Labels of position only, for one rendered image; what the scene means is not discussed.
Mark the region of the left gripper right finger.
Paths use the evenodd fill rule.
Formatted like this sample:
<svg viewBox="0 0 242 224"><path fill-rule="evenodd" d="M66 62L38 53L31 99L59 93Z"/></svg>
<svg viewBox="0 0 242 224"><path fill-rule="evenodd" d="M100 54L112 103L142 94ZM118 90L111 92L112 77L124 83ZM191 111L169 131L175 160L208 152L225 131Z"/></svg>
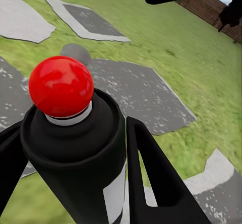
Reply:
<svg viewBox="0 0 242 224"><path fill-rule="evenodd" d="M146 125L127 117L130 224L211 224ZM146 204L140 151L158 207Z"/></svg>

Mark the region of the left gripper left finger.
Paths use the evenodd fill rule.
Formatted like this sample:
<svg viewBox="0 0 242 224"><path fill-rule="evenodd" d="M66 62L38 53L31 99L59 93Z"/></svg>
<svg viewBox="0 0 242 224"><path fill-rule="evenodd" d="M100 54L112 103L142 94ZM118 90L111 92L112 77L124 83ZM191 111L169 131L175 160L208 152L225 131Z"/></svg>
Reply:
<svg viewBox="0 0 242 224"><path fill-rule="evenodd" d="M0 132L0 217L29 162L20 141L21 123Z"/></svg>

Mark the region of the insectifuge atomizer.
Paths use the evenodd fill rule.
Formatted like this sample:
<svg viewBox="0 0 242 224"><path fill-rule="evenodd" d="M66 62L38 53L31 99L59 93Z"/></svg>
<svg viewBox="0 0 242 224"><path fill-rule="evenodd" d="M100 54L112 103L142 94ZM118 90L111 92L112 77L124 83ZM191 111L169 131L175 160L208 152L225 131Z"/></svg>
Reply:
<svg viewBox="0 0 242 224"><path fill-rule="evenodd" d="M125 202L125 118L94 88L84 46L68 43L29 78L34 105L20 126L23 153L75 224L120 224Z"/></svg>

